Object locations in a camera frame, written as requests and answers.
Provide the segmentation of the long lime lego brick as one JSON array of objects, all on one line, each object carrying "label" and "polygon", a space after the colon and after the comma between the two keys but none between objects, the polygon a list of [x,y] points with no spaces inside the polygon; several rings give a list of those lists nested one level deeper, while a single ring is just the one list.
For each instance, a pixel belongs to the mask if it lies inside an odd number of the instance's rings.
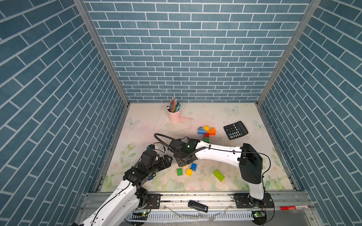
[{"label": "long lime lego brick", "polygon": [[225,176],[217,169],[213,172],[213,175],[220,181],[223,182],[225,179]]}]

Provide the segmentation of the long orange lego brick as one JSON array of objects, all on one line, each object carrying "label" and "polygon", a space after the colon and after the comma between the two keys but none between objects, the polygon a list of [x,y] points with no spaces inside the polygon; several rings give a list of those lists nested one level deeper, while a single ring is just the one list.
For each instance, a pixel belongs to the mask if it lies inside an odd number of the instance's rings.
[{"label": "long orange lego brick", "polygon": [[207,132],[210,136],[215,136],[216,135],[216,132],[215,131],[208,131]]}]

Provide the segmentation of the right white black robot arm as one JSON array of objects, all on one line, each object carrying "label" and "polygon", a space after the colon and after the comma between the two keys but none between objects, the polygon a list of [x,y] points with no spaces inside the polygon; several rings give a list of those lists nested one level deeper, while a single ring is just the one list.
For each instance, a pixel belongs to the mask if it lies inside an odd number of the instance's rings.
[{"label": "right white black robot arm", "polygon": [[253,208],[264,208],[265,189],[263,184],[263,158],[250,145],[225,147],[206,143],[198,139],[183,142],[172,139],[168,150],[174,154],[179,165],[184,166],[195,160],[213,160],[239,168],[241,177],[249,186],[247,199]]}]

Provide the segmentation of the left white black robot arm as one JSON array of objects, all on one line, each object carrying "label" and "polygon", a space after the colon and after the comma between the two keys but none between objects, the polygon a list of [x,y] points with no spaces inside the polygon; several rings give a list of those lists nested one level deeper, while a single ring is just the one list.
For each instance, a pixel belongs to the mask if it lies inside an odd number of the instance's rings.
[{"label": "left white black robot arm", "polygon": [[155,173],[171,167],[172,157],[160,156],[149,149],[142,153],[137,164],[127,170],[110,197],[81,226],[118,226],[137,208],[147,203],[148,190],[142,186]]}]

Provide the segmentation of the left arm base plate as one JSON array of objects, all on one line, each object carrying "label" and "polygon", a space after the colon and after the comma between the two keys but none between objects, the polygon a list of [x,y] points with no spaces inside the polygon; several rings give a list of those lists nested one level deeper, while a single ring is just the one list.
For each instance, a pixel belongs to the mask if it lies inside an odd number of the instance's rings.
[{"label": "left arm base plate", "polygon": [[161,202],[161,194],[143,194],[140,196],[139,204],[136,209],[159,209]]}]

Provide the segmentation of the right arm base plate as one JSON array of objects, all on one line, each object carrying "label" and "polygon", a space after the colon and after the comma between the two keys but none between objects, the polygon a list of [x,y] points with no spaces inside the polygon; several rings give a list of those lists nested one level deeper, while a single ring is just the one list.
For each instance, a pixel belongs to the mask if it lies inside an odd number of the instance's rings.
[{"label": "right arm base plate", "polygon": [[247,208],[260,208],[268,209],[274,208],[274,201],[269,193],[264,194],[262,200],[252,198],[250,193],[236,193],[233,196],[236,206],[238,209],[247,209]]}]

